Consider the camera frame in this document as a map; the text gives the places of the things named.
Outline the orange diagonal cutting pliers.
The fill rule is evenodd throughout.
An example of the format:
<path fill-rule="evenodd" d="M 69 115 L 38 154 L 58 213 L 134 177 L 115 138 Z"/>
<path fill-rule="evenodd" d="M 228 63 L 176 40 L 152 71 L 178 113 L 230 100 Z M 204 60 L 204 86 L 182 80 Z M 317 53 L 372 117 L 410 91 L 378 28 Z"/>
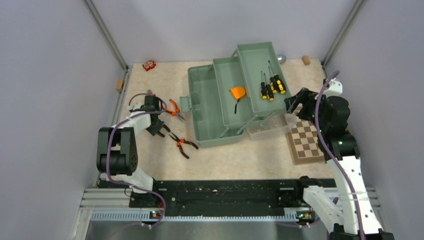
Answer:
<path fill-rule="evenodd" d="M 149 96 L 154 96 L 155 94 L 152 92 L 152 90 L 151 89 L 148 89 L 147 90 L 147 92 L 146 92 L 146 94 L 147 95 L 149 95 Z"/>

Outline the red black long nose pliers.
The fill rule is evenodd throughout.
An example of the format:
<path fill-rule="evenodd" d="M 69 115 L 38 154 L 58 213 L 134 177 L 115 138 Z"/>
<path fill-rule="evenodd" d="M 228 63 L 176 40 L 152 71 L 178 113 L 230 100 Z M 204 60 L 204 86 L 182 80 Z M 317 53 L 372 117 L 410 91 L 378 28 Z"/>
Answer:
<path fill-rule="evenodd" d="M 190 145 L 194 147 L 196 150 L 199 149 L 199 147 L 193 141 L 186 140 L 184 138 L 179 138 L 173 132 L 171 132 L 169 136 L 176 142 L 176 146 L 178 147 L 181 155 L 184 156 L 186 159 L 189 159 L 190 157 L 184 152 L 183 144 Z"/>

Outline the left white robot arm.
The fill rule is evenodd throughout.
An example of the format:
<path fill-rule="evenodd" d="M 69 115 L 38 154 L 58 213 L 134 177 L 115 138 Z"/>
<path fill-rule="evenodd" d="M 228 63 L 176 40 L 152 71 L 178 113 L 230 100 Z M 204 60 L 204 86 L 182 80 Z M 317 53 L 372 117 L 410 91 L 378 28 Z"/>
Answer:
<path fill-rule="evenodd" d="M 116 185 L 131 188 L 141 194 L 141 200 L 149 207 L 160 202 L 159 191 L 153 188 L 154 178 L 138 166 L 136 137 L 146 130 L 152 136 L 159 135 L 165 123 L 159 119 L 167 106 L 152 93 L 142 93 L 144 103 L 128 104 L 130 115 L 121 122 L 99 129 L 97 137 L 96 167 Z"/>

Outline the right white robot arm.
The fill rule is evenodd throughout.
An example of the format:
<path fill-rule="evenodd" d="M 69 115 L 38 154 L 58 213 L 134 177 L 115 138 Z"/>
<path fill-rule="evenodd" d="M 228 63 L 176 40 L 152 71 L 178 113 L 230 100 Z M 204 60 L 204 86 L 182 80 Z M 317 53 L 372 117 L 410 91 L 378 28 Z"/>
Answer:
<path fill-rule="evenodd" d="M 318 180 L 307 176 L 298 180 L 294 202 L 312 207 L 330 240 L 393 240 L 394 235 L 385 231 L 376 217 L 365 187 L 359 146 L 347 129 L 349 102 L 302 88 L 284 103 L 288 113 L 301 105 L 297 116 L 315 126 L 317 144 L 332 171 L 341 207 L 326 195 Z"/>

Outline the orange long nose pliers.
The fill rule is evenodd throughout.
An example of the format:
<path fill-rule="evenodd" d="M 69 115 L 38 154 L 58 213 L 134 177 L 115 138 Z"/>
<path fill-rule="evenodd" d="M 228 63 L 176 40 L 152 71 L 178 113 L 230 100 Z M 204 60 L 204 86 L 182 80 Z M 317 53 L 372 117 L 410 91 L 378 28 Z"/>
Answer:
<path fill-rule="evenodd" d="M 179 109 L 177 103 L 173 99 L 170 99 L 169 101 L 172 104 L 174 110 L 167 108 L 165 111 L 171 114 L 173 117 L 177 117 L 179 120 L 184 122 L 185 118 L 182 116 L 181 110 Z"/>

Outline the green plastic toolbox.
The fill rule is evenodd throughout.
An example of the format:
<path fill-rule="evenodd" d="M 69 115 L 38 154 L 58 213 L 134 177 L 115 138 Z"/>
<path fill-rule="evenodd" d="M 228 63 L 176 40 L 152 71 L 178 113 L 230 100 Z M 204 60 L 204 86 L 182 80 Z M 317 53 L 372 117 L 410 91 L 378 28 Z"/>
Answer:
<path fill-rule="evenodd" d="M 202 148 L 289 133 L 296 124 L 287 112 L 291 96 L 273 44 L 239 44 L 230 57 L 187 71 L 188 95 L 182 112 L 191 113 L 195 139 Z"/>

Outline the orange tape measure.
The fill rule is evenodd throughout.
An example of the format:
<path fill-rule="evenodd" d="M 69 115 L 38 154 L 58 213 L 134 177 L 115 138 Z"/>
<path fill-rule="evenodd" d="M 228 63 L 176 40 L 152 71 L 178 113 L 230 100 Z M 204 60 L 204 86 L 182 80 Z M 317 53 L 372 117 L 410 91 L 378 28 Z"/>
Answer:
<path fill-rule="evenodd" d="M 234 114 L 237 113 L 238 103 L 241 99 L 243 99 L 246 96 L 246 90 L 242 86 L 236 86 L 231 88 L 230 93 L 232 94 L 233 98 L 236 100 L 236 103 L 234 105 Z"/>

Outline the black yellow screwdriver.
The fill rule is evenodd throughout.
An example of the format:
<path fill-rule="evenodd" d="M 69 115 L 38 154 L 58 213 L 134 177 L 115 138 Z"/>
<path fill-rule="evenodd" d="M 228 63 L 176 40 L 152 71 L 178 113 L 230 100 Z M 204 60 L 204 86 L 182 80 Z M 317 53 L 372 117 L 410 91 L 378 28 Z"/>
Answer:
<path fill-rule="evenodd" d="M 274 88 L 273 88 L 272 82 L 267 78 L 267 75 L 265 73 L 263 73 L 263 79 L 265 81 L 267 99 L 270 102 L 273 102 L 275 100 L 275 96 L 274 96 Z"/>
<path fill-rule="evenodd" d="M 287 89 L 280 78 L 279 74 L 274 71 L 273 65 L 270 60 L 268 62 L 268 70 L 271 75 L 270 80 L 272 82 L 273 92 L 274 93 L 280 93 L 281 95 L 285 95 L 287 93 Z"/>
<path fill-rule="evenodd" d="M 265 83 L 264 78 L 263 78 L 263 71 L 260 72 L 260 80 L 261 80 L 261 82 L 260 82 L 260 94 L 261 94 L 261 98 L 263 100 L 266 100 L 267 97 L 268 97 L 268 95 L 267 95 L 266 83 Z"/>

